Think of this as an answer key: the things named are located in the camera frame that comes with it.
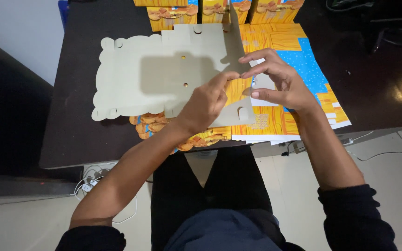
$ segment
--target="left hand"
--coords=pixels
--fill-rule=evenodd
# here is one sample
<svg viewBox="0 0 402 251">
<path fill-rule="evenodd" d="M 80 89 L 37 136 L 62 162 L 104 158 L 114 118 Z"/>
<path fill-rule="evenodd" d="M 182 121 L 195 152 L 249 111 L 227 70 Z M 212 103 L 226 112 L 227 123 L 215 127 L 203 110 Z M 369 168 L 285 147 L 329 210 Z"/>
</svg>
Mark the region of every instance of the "left hand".
<svg viewBox="0 0 402 251">
<path fill-rule="evenodd" d="M 206 130 L 226 104 L 226 83 L 239 77 L 240 74 L 235 71 L 220 72 L 209 82 L 195 88 L 190 100 L 170 124 L 178 125 L 189 137 Z"/>
</svg>

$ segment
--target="right hand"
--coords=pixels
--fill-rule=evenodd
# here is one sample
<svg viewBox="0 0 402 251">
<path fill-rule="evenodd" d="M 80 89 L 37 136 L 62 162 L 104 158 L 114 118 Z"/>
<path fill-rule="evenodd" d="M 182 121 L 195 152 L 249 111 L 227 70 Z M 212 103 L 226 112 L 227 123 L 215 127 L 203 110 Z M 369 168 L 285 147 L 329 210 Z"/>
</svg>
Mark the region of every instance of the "right hand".
<svg viewBox="0 0 402 251">
<path fill-rule="evenodd" d="M 238 59 L 238 61 L 248 63 L 258 59 L 265 59 L 265 61 L 243 73 L 241 78 L 247 79 L 260 73 L 265 73 L 274 81 L 277 91 L 266 88 L 253 89 L 251 97 L 279 104 L 296 111 L 313 109 L 319 105 L 297 71 L 285 63 L 276 50 L 271 48 L 256 50 Z"/>
</svg>

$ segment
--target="dark table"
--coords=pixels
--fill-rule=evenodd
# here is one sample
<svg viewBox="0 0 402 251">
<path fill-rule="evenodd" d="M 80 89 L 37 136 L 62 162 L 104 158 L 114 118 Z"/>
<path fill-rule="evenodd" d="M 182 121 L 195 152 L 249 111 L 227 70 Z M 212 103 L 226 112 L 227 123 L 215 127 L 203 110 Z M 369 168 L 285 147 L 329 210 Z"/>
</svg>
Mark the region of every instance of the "dark table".
<svg viewBox="0 0 402 251">
<path fill-rule="evenodd" d="M 402 48 L 383 43 L 367 54 L 358 32 L 334 29 L 322 0 L 307 0 L 296 22 L 352 122 L 337 134 L 402 127 Z M 71 2 L 40 166 L 57 168 L 119 159 L 141 142 L 128 117 L 93 121 L 100 41 L 150 36 L 144 7 L 131 0 Z M 244 142 L 218 142 L 212 148 Z"/>
</svg>

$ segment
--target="forearm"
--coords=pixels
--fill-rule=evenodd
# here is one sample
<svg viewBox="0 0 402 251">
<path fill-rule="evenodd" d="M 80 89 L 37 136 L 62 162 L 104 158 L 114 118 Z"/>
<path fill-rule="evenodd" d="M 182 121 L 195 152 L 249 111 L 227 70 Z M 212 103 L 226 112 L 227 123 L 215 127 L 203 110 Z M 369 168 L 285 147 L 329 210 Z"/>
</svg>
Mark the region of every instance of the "forearm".
<svg viewBox="0 0 402 251">
<path fill-rule="evenodd" d="M 177 145 L 190 135 L 169 123 L 160 132 L 127 151 L 91 192 L 78 204 L 70 228 L 79 225 L 111 225 L 134 198 L 143 183 Z"/>
<path fill-rule="evenodd" d="M 321 189 L 365 184 L 362 173 L 335 135 L 321 107 L 298 113 L 299 133 Z"/>
</svg>

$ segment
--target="person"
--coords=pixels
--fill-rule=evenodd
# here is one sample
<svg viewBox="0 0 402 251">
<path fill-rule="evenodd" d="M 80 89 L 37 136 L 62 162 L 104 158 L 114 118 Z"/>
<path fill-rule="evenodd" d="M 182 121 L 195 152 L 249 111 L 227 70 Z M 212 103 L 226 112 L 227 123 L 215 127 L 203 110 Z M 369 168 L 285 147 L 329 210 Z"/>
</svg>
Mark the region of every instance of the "person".
<svg viewBox="0 0 402 251">
<path fill-rule="evenodd" d="M 376 191 L 365 183 L 302 78 L 273 49 L 254 51 L 239 62 L 258 59 L 264 61 L 241 75 L 222 72 L 196 88 L 175 119 L 127 151 L 78 204 L 56 250 L 123 250 L 126 240 L 112 220 L 152 173 L 153 251 L 303 250 L 283 237 L 250 147 L 219 149 L 204 188 L 184 155 L 169 156 L 219 116 L 228 81 L 260 73 L 269 75 L 277 90 L 254 89 L 251 96 L 293 109 L 300 120 L 299 134 L 327 216 L 330 248 L 396 250 L 394 231 L 381 219 L 373 199 Z"/>
</svg>

